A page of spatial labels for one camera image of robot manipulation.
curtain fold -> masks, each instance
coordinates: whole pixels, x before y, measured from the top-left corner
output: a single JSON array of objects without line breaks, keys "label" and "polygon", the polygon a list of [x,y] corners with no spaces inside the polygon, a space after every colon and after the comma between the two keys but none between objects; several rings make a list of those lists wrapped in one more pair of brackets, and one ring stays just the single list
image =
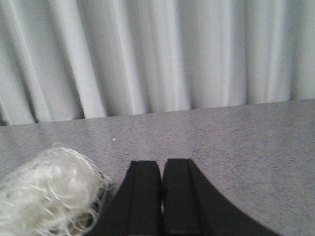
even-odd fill
[{"label": "curtain fold", "polygon": [[1,0],[0,120],[315,98],[312,0]]}]

gray speckled countertop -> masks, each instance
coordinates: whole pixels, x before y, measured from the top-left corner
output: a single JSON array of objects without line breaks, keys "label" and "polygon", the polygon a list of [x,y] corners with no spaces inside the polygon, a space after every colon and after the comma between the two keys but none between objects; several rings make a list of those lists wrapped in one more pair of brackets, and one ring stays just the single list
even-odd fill
[{"label": "gray speckled countertop", "polygon": [[54,142],[117,191],[130,160],[193,158],[232,203],[284,236],[315,235],[315,99],[0,127],[0,179]]}]

